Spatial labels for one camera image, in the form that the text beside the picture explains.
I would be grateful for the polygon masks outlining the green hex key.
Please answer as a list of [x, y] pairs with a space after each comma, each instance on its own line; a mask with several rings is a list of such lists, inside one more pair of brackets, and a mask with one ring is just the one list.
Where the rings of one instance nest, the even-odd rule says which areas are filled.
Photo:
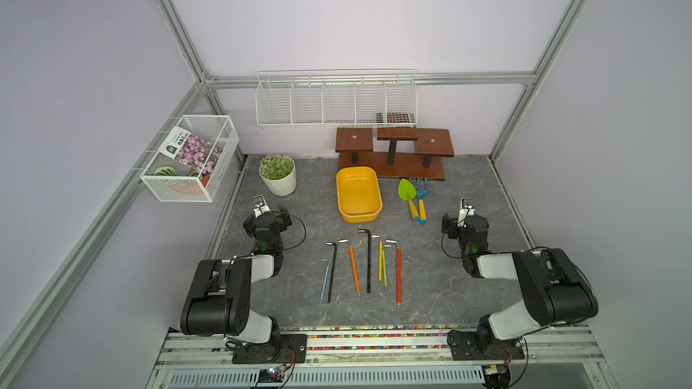
[[387, 276], [387, 249], [390, 245], [383, 244], [383, 256], [382, 256], [382, 268], [383, 268], [383, 284], [385, 286], [385, 291], [389, 290], [389, 277]]

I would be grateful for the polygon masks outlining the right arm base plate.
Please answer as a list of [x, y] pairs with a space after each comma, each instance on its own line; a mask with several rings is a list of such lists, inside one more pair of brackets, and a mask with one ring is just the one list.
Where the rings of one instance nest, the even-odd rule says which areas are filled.
[[447, 343], [452, 359], [506, 361], [525, 359], [520, 340], [496, 340], [492, 334], [449, 331]]

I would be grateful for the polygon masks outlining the orange hex key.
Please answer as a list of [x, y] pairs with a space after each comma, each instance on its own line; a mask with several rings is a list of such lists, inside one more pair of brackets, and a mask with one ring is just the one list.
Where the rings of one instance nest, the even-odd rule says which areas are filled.
[[356, 262], [356, 258], [355, 258], [355, 249], [351, 245], [351, 243], [348, 239], [340, 240], [339, 243], [346, 245], [348, 247], [355, 291], [356, 291], [357, 296], [359, 298], [361, 298], [360, 279], [359, 279], [359, 274], [358, 274], [357, 262]]

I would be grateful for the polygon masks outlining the red hex key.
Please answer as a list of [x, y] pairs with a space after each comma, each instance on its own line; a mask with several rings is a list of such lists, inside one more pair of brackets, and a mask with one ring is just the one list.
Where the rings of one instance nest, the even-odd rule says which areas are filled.
[[389, 248], [394, 248], [396, 252], [396, 308], [400, 308], [403, 303], [402, 294], [402, 250], [396, 240], [385, 240]]

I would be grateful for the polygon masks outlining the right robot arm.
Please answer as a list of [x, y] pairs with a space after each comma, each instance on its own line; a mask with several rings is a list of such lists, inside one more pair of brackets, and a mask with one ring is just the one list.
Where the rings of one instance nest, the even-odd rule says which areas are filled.
[[479, 279], [518, 283], [522, 299], [482, 317], [475, 342], [479, 349], [500, 341], [513, 341], [556, 324], [585, 322], [598, 314], [598, 299], [580, 269], [564, 250], [492, 252], [488, 249], [488, 220], [465, 214], [441, 222], [443, 239], [456, 240], [466, 272]]

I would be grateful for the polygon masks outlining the yellow hex key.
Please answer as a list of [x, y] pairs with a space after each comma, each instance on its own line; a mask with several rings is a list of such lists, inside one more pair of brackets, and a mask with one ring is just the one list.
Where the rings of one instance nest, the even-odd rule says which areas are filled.
[[383, 268], [382, 268], [383, 242], [381, 240], [381, 236], [378, 234], [373, 234], [372, 237], [378, 243], [378, 281], [383, 282]]

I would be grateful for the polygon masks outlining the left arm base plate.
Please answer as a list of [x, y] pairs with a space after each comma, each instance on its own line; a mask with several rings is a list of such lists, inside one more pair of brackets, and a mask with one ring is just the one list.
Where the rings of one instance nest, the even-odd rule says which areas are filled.
[[306, 361], [305, 334], [279, 334], [269, 342], [237, 347], [232, 355], [234, 365], [301, 364]]

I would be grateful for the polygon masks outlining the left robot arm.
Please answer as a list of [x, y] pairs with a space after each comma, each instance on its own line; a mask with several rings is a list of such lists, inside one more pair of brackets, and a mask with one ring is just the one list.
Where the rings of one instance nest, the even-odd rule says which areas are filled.
[[277, 322], [250, 307], [252, 285], [279, 274], [284, 260], [281, 233], [292, 225], [286, 207], [252, 215], [243, 227], [255, 246], [249, 256], [205, 259], [196, 268], [180, 316], [185, 335], [225, 335], [244, 344], [273, 344]]

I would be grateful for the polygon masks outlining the large black hex key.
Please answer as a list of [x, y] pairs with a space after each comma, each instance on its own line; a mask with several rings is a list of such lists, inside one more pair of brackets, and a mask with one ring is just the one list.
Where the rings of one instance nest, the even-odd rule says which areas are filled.
[[367, 235], [367, 266], [366, 266], [366, 276], [367, 276], [367, 294], [371, 293], [371, 250], [372, 250], [372, 234], [371, 231], [364, 228], [358, 228], [358, 233]]

